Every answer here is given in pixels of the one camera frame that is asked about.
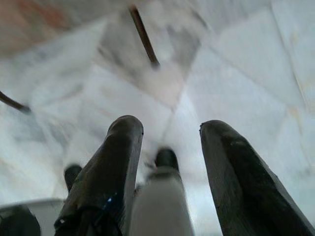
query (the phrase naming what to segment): tile grout line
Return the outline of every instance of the tile grout line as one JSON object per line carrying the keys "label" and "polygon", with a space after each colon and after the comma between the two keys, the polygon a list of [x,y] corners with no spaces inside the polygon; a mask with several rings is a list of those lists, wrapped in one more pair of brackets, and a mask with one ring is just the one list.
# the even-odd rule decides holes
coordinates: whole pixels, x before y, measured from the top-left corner
{"label": "tile grout line", "polygon": [[308,106],[308,103],[304,97],[304,94],[302,92],[302,88],[301,88],[301,84],[299,83],[299,80],[297,79],[298,78],[298,75],[297,75],[297,72],[295,70],[295,66],[294,66],[294,63],[293,63],[293,60],[292,60],[292,57],[291,57],[291,54],[290,54],[290,50],[289,48],[287,48],[286,44],[285,44],[285,41],[284,41],[284,38],[283,38],[283,35],[281,33],[281,30],[280,30],[280,26],[278,24],[278,21],[277,21],[277,18],[276,18],[276,15],[275,15],[275,12],[274,12],[274,8],[273,8],[273,3],[271,2],[270,3],[270,11],[271,11],[271,14],[272,14],[272,17],[273,17],[273,21],[275,22],[275,25],[276,25],[276,28],[277,28],[277,32],[278,32],[278,35],[280,37],[280,40],[281,40],[281,43],[282,43],[282,46],[283,46],[283,49],[288,57],[288,60],[289,60],[289,63],[290,63],[290,66],[291,66],[291,70],[292,70],[292,74],[294,76],[294,79],[297,83],[297,86],[299,88],[299,91],[300,91],[300,94],[301,94],[301,97],[303,99],[303,102],[304,102],[304,108],[306,108],[308,111],[309,111],[309,106]]}

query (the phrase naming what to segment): marble floor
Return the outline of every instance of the marble floor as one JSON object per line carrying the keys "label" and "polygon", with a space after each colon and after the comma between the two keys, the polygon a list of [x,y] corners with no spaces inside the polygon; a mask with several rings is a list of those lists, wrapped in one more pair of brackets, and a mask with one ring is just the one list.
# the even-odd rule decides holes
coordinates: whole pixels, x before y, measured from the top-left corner
{"label": "marble floor", "polygon": [[139,5],[158,69],[127,10],[0,61],[0,205],[67,196],[63,170],[84,165],[112,121],[144,125],[137,173],[156,151],[178,156],[197,236],[221,229],[199,126],[245,136],[315,225],[315,1],[152,0]]}

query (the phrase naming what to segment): black object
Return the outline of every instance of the black object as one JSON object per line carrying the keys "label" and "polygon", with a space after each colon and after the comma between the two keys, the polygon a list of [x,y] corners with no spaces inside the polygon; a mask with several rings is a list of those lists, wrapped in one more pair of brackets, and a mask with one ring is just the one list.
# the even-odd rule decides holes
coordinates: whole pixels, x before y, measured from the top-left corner
{"label": "black object", "polygon": [[0,222],[1,236],[40,236],[40,226],[35,216],[27,209],[17,206]]}
{"label": "black object", "polygon": [[75,182],[75,179],[77,178],[81,170],[82,170],[82,167],[79,165],[71,165],[65,170],[64,180],[65,180],[65,183],[67,185],[69,192]]}
{"label": "black object", "polygon": [[315,236],[278,177],[244,137],[218,120],[203,123],[200,135],[224,236]]}
{"label": "black object", "polygon": [[141,16],[139,14],[139,11],[135,5],[132,5],[129,7],[129,12],[131,14],[131,17],[133,19],[133,22],[137,28],[138,34],[140,36],[141,42],[144,46],[144,49],[146,50],[146,53],[149,57],[149,60],[151,62],[151,65],[153,67],[158,67],[159,62],[158,59],[154,53],[152,44],[150,42],[150,39],[148,37],[146,28],[144,27],[144,24],[142,22]]}
{"label": "black object", "polygon": [[56,236],[128,232],[142,137],[143,126],[135,117],[123,116],[111,124],[70,190],[55,222]]}
{"label": "black object", "polygon": [[163,148],[157,153],[156,157],[156,166],[157,167],[172,167],[179,171],[177,157],[173,150],[169,148]]}
{"label": "black object", "polygon": [[0,101],[2,101],[6,105],[13,107],[13,108],[15,108],[15,109],[17,109],[23,113],[29,113],[31,111],[28,106],[24,106],[24,105],[14,101],[14,100],[12,100],[11,98],[9,98],[5,94],[3,94],[1,91],[0,91]]}

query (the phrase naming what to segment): black shoe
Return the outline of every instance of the black shoe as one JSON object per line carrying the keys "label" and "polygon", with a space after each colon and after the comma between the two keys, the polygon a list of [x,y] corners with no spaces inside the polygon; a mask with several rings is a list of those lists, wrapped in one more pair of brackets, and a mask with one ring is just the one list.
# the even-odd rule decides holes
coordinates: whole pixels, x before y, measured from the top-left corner
{"label": "black shoe", "polygon": [[173,150],[169,148],[163,148],[157,153],[156,166],[168,166],[179,171],[177,157]]}
{"label": "black shoe", "polygon": [[69,192],[81,170],[82,170],[81,166],[71,165],[64,171],[64,180]]}

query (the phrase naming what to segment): dark rod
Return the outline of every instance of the dark rod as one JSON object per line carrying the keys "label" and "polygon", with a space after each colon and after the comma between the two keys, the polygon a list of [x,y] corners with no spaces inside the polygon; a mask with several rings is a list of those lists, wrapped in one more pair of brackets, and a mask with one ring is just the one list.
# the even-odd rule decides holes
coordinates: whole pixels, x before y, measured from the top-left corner
{"label": "dark rod", "polygon": [[150,42],[150,39],[148,37],[148,34],[146,32],[146,29],[144,28],[143,22],[141,20],[139,11],[135,5],[132,5],[129,7],[129,12],[131,14],[131,17],[134,21],[134,24],[136,25],[137,31],[139,33],[139,36],[141,38],[142,44],[147,52],[147,55],[150,59],[150,62],[152,66],[158,66],[159,62],[158,59],[154,53],[154,50],[152,48],[152,44]]}
{"label": "dark rod", "polygon": [[19,111],[23,111],[23,112],[30,111],[29,107],[24,106],[24,105],[14,101],[14,100],[12,100],[11,98],[4,95],[1,91],[0,91],[0,101],[4,102],[6,105],[13,107]]}

